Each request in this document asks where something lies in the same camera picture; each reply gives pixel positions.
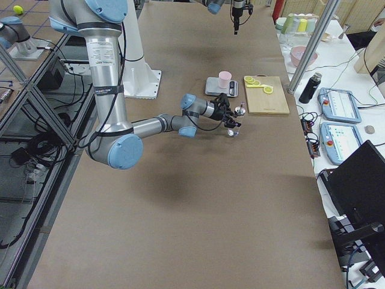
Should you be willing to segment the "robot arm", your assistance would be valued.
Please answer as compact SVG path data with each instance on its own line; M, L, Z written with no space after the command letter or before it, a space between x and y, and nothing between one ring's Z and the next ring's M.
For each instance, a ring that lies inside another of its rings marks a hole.
M130 123L123 88L125 36L123 21L128 15L126 1L50 1L51 27L85 39L99 124L82 145L90 158L115 169L133 167L143 154L142 139L168 131L194 137L200 116L217 120L227 128L241 124L225 94L213 101L185 94L180 102L182 115L159 116Z
M199 0L197 2L205 6L211 14L217 14L225 3L223 0ZM239 26L241 25L240 18L243 15L243 11L246 9L246 2L231 1L230 6L230 16L232 17L234 35L237 35Z

